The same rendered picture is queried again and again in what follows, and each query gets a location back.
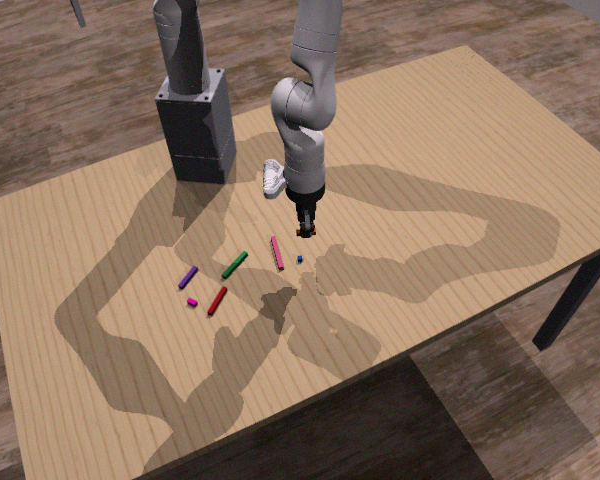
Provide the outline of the orange rod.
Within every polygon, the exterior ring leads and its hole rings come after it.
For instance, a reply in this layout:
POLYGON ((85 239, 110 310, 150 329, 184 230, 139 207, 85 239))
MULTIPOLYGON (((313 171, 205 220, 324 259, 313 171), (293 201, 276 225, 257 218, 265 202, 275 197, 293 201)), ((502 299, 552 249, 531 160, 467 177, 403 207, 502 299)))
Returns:
MULTIPOLYGON (((301 236, 300 229, 296 230, 296 234, 297 234, 297 236, 301 236)), ((315 228, 314 228, 314 232, 312 232, 312 235, 316 235, 316 229, 315 228)))

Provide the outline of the pink rod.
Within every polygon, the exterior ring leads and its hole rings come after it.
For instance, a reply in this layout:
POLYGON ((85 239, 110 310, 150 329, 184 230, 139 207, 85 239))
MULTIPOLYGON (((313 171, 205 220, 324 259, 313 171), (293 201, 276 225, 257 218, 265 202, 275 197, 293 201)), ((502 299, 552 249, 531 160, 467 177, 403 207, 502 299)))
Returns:
POLYGON ((276 260, 277 260, 277 263, 278 263, 279 270, 283 270, 284 267, 283 267, 282 259, 281 259, 281 256, 280 256, 279 248, 278 248, 278 245, 277 245, 276 237, 272 236, 271 237, 271 241, 272 241, 272 245, 273 245, 273 248, 274 248, 274 252, 275 252, 275 256, 276 256, 276 260))

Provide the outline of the green rod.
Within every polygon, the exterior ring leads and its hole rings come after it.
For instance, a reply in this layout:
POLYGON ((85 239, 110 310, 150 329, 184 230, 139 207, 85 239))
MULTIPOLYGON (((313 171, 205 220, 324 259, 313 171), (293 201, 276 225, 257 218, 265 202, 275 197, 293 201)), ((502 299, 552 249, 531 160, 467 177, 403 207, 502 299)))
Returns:
POLYGON ((238 258, 226 269, 222 274, 222 278, 227 279, 228 276, 238 267, 238 265, 248 256, 246 251, 243 251, 238 258))

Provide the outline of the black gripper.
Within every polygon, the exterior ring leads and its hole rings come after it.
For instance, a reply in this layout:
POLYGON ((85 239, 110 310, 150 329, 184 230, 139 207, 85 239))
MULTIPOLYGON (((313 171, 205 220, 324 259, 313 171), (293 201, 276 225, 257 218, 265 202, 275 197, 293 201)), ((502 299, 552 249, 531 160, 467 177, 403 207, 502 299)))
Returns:
POLYGON ((301 238, 311 238, 312 232, 314 232, 314 221, 316 202, 319 201, 325 193, 325 183, 318 191, 308 194, 296 193, 290 190, 288 187, 285 188, 287 197, 296 203, 296 212, 298 221, 300 222, 301 238), (302 213, 301 213, 302 209, 302 213))

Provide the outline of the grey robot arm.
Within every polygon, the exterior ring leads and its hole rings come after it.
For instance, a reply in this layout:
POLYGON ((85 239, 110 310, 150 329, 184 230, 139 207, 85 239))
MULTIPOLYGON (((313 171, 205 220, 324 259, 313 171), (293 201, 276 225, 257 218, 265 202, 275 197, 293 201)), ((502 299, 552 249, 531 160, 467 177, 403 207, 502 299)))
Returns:
MULTIPOLYGON (((179 95, 194 95, 210 85, 198 3, 155 0, 153 4, 170 87, 179 95)), ((285 78, 272 92, 271 111, 284 143, 285 164, 265 161, 266 199, 277 198, 287 187, 296 193, 313 193, 325 183, 321 130, 336 113, 335 56, 342 17, 342 0, 298 2, 290 58, 310 75, 312 84, 285 78)))

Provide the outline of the purple rod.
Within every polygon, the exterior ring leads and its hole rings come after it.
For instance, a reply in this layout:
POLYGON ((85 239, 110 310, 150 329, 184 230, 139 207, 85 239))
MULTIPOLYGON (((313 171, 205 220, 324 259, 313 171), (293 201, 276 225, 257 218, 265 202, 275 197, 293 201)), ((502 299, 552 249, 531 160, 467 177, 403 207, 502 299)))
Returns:
POLYGON ((187 273, 187 275, 183 278, 183 280, 179 283, 178 287, 183 290, 183 288, 187 285, 187 283, 191 280, 191 278, 198 271, 198 267, 193 266, 191 270, 187 273))

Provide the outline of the red rod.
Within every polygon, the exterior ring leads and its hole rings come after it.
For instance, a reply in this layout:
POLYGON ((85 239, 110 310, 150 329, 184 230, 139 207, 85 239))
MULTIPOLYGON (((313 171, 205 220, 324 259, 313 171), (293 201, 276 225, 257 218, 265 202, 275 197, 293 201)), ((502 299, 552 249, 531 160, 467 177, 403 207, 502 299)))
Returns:
POLYGON ((209 310, 207 311, 208 315, 212 316, 214 314, 215 310, 217 309, 226 292, 227 287, 222 287, 215 300, 213 301, 212 305, 210 306, 209 310))

